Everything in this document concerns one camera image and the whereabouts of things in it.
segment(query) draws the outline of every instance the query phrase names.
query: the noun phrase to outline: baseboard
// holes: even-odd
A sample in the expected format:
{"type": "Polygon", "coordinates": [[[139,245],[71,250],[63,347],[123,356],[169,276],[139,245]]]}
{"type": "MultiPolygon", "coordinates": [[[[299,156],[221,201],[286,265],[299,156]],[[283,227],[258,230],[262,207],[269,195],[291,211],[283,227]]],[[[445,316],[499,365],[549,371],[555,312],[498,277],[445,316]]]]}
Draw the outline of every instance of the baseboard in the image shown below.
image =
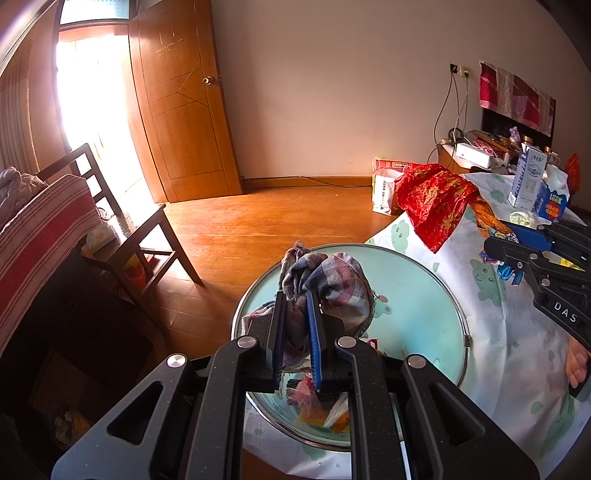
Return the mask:
{"type": "Polygon", "coordinates": [[[371,177],[272,177],[242,180],[244,190],[273,187],[371,187],[371,177]]]}

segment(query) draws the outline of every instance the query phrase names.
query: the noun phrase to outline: round tray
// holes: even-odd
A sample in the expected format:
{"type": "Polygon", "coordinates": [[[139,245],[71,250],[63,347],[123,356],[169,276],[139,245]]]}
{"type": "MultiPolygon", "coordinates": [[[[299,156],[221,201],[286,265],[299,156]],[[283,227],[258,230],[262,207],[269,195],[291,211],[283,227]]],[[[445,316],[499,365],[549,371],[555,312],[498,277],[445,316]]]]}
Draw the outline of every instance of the round tray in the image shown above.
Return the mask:
{"type": "MultiPolygon", "coordinates": [[[[388,356],[404,359],[409,353],[420,353],[456,385],[462,384],[469,353],[467,324],[459,303],[441,280],[411,258],[376,245],[331,244],[313,250],[327,255],[346,252],[361,264],[378,296],[365,339],[377,339],[378,349],[388,356]]],[[[246,291],[234,315],[232,339],[245,334],[242,316],[275,298],[280,270],[278,262],[246,291]]],[[[294,407],[287,405],[285,385],[288,378],[299,375],[284,374],[275,394],[248,392],[247,397],[269,423],[290,437],[325,450],[350,451],[348,433],[335,434],[297,420],[294,407]]]]}

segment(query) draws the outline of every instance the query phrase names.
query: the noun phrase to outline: person's hand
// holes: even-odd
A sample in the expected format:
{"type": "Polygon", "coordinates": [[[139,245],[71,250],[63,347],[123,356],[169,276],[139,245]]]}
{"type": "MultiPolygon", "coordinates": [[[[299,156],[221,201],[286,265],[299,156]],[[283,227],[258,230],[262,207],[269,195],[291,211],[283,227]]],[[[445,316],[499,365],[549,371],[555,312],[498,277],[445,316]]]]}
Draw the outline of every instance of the person's hand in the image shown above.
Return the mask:
{"type": "Polygon", "coordinates": [[[591,357],[583,345],[578,343],[572,337],[569,337],[569,354],[566,357],[566,377],[569,379],[573,388],[577,388],[579,383],[585,380],[587,376],[587,360],[591,357]]]}

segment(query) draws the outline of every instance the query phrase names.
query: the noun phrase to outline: chair leg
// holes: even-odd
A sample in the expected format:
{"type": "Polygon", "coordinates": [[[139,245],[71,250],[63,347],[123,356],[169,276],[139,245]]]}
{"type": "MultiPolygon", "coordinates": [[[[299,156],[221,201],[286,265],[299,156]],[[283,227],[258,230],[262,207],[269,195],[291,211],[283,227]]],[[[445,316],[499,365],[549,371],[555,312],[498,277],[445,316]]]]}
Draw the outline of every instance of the chair leg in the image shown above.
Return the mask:
{"type": "Polygon", "coordinates": [[[134,285],[129,280],[129,277],[125,274],[125,272],[117,267],[113,267],[111,272],[119,285],[125,290],[126,294],[129,295],[129,298],[146,314],[146,316],[150,319],[150,322],[154,324],[154,326],[160,330],[165,336],[168,335],[168,329],[166,326],[160,321],[160,319],[155,315],[152,309],[150,309],[148,302],[141,293],[139,293],[134,285]]]}
{"type": "Polygon", "coordinates": [[[203,285],[203,280],[201,280],[199,275],[197,275],[195,267],[193,266],[193,264],[189,260],[189,257],[185,253],[185,250],[181,245],[181,242],[178,241],[177,234],[174,233],[174,230],[170,226],[170,223],[168,222],[168,219],[166,218],[166,214],[164,212],[162,212],[161,215],[160,228],[162,229],[162,232],[166,237],[166,240],[170,245],[170,248],[172,248],[177,253],[178,261],[183,266],[185,272],[187,272],[191,280],[193,280],[193,282],[198,285],[203,285]]]}

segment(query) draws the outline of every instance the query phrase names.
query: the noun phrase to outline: cartoon print tablecloth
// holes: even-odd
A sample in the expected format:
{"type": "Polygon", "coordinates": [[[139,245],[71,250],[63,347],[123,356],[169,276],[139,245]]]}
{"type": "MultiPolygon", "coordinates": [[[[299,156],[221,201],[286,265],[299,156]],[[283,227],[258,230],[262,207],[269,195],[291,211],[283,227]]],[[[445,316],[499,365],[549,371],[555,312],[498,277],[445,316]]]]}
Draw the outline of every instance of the cartoon print tablecloth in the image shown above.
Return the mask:
{"type": "MultiPolygon", "coordinates": [[[[508,219],[511,179],[466,175],[508,219]]],[[[545,478],[568,452],[591,416],[591,401],[569,396],[564,373],[567,335],[536,310],[526,282],[497,279],[482,263],[483,238],[468,209],[436,254],[415,235],[406,214],[368,243],[390,248],[422,263],[443,280],[466,315],[472,349],[462,390],[535,462],[545,478]]],[[[391,306],[395,314],[396,306],[391,306]]],[[[282,434],[254,408],[246,407],[244,447],[276,468],[309,478],[350,478],[350,455],[304,445],[282,434]]]]}

